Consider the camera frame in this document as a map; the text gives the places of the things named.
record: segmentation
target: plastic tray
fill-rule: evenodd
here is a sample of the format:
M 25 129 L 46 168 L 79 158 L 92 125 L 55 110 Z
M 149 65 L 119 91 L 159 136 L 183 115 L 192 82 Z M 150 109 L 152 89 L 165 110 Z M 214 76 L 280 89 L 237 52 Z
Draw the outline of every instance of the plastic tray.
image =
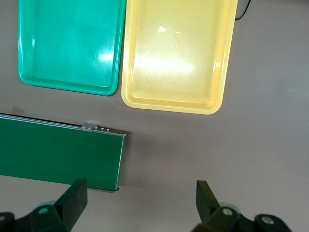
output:
M 111 95 L 126 0 L 19 0 L 18 74 L 28 85 Z
M 122 98 L 212 114 L 222 103 L 237 0 L 128 0 Z

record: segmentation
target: yellow tray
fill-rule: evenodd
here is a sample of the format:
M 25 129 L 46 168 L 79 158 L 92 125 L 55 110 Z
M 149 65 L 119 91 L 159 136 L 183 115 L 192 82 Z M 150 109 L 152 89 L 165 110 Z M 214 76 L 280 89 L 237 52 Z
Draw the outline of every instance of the yellow tray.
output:
M 212 114 L 222 103 L 237 0 L 128 0 L 122 99 Z

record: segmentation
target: black cable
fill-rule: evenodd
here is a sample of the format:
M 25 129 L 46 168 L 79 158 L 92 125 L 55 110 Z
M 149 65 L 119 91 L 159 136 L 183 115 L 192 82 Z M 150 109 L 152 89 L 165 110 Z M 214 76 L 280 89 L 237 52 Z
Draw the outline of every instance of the black cable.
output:
M 239 18 L 235 18 L 235 21 L 240 20 L 240 19 L 241 19 L 241 18 L 242 18 L 242 17 L 246 14 L 247 9 L 248 9 L 248 7 L 249 7 L 249 5 L 250 5 L 250 2 L 251 2 L 251 0 L 249 0 L 249 1 L 248 1 L 247 7 L 246 7 L 246 9 L 245 9 L 244 13 L 242 14 L 242 16 L 241 16 L 241 17 L 239 17 Z

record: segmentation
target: screw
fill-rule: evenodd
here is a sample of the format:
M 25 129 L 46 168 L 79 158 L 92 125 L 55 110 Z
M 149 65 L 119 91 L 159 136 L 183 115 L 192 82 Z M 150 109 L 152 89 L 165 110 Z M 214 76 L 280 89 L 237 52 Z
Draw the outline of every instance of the screw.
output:
M 227 215 L 227 216 L 232 216 L 232 215 L 233 215 L 232 210 L 227 209 L 227 208 L 223 209 L 222 212 L 223 212 L 225 215 Z
M 268 217 L 268 216 L 263 216 L 261 219 L 262 219 L 262 221 L 263 221 L 264 223 L 266 223 L 266 224 L 268 224 L 268 225 L 273 225 L 273 224 L 275 224 L 274 220 L 271 219 L 271 218 Z

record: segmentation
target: gray floor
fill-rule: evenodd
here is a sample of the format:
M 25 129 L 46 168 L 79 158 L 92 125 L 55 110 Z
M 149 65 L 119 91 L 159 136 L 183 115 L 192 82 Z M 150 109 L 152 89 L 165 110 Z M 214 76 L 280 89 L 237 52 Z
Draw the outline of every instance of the gray floor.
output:
M 239 14 L 245 4 L 239 0 Z M 249 219 L 274 214 L 293 231 L 306 232 L 308 40 L 308 1 L 253 0 L 235 23 L 217 113 L 132 109 L 120 88 L 102 97 L 22 84 L 16 74 L 17 0 L 0 0 L 0 112 L 131 132 L 120 190 L 90 190 L 75 232 L 188 232 L 199 223 L 197 179 L 206 179 L 219 201 L 238 206 Z M 66 188 L 0 177 L 0 211 L 21 217 Z

